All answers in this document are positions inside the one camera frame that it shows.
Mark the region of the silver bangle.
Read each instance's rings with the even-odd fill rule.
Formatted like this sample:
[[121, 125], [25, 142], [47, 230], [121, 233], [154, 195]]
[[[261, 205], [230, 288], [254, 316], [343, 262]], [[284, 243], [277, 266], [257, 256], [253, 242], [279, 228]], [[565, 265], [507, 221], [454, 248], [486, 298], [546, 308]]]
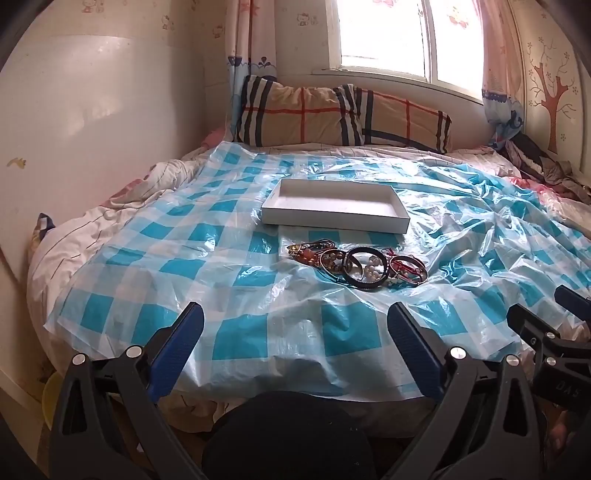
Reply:
[[345, 273], [353, 269], [352, 261], [346, 259], [346, 251], [337, 248], [323, 251], [318, 256], [318, 265], [335, 281], [344, 279]]

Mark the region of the pile of dark clothes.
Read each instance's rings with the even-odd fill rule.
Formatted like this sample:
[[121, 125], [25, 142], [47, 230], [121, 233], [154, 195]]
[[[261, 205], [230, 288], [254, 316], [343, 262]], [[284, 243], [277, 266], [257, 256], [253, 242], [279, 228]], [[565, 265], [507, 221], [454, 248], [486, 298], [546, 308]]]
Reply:
[[564, 198], [590, 204], [590, 177], [570, 162], [554, 159], [527, 135], [518, 133], [507, 140], [501, 153], [523, 178], [534, 180]]

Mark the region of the right patterned curtain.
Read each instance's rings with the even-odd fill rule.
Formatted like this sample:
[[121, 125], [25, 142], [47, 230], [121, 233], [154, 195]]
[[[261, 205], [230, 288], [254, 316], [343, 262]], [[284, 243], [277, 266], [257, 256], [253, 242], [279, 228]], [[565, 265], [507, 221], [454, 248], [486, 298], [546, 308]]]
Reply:
[[489, 146], [500, 151], [525, 125], [520, 38], [508, 1], [479, 1], [478, 8], [484, 42], [482, 97], [493, 128]]

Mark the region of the patterned curtain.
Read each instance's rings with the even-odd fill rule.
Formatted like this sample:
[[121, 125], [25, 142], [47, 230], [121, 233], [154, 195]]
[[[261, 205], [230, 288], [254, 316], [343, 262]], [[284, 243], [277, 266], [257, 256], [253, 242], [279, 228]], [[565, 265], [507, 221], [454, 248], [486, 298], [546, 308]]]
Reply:
[[478, 8], [484, 42], [482, 97], [493, 128], [489, 146], [500, 151], [525, 125], [520, 38], [508, 1], [479, 1]]
[[228, 60], [228, 131], [235, 138], [242, 85], [249, 75], [276, 77], [276, 16], [273, 0], [225, 3], [225, 57]]

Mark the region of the white shallow cardboard tray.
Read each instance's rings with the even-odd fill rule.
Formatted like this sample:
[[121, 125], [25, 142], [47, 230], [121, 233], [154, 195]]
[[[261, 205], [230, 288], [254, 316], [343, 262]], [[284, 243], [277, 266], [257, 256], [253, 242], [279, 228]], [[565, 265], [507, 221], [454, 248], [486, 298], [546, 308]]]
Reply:
[[262, 221], [404, 235], [410, 216], [390, 185], [286, 178], [263, 202]]

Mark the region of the blue white checkered plastic sheet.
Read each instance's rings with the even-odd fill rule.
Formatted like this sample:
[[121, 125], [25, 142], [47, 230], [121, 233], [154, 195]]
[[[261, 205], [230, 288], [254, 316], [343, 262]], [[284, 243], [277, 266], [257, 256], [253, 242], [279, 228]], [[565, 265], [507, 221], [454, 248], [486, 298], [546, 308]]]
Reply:
[[[390, 187], [407, 233], [263, 223], [283, 179]], [[558, 286], [590, 292], [590, 241], [539, 196], [434, 155], [259, 153], [222, 143], [179, 181], [111, 213], [50, 269], [63, 278], [45, 329], [94, 359], [142, 345], [184, 307], [204, 333], [176, 391], [212, 400], [293, 390], [359, 401], [418, 395], [387, 330], [404, 303], [449, 345], [483, 359], [520, 353], [506, 314], [522, 304], [576, 336]]]

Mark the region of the right plaid pillow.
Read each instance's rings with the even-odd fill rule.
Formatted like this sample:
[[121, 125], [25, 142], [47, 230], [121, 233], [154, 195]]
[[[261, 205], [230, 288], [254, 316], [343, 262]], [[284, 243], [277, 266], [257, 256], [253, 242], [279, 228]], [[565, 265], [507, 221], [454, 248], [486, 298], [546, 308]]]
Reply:
[[392, 145], [446, 154], [452, 147], [452, 118], [408, 99], [355, 88], [365, 145]]

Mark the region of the plaid pillow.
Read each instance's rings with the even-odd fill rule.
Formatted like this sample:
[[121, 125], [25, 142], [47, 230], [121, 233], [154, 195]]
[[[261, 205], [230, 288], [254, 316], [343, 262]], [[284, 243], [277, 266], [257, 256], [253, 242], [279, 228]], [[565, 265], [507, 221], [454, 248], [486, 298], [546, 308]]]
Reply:
[[452, 147], [452, 118], [408, 99], [355, 88], [365, 145], [392, 145], [446, 154]]
[[235, 140], [253, 147], [360, 146], [361, 91], [352, 84], [293, 87], [249, 76], [240, 95]]

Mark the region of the left plaid pillow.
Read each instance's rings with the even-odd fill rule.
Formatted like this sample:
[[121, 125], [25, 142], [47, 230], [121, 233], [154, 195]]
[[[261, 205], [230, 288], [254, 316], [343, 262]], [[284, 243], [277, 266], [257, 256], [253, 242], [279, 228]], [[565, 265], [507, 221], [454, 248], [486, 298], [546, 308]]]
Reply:
[[240, 95], [235, 140], [253, 147], [360, 146], [361, 91], [352, 84], [293, 87], [249, 76]]

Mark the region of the left patterned curtain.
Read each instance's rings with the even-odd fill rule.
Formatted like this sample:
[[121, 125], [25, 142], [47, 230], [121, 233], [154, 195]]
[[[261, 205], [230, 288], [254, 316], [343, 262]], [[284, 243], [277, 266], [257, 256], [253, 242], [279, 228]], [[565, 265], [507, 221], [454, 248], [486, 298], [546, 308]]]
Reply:
[[228, 131], [235, 138], [242, 85], [249, 75], [276, 77], [276, 16], [273, 0], [225, 3], [225, 57], [228, 60]]

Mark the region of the window with white frame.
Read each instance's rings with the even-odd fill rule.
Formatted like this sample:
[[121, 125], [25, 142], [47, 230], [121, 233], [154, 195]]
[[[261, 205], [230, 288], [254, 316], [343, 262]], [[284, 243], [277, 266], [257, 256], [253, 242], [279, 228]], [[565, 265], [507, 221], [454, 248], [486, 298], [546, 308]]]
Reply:
[[482, 99], [484, 34], [477, 1], [329, 1], [332, 70], [424, 82]]

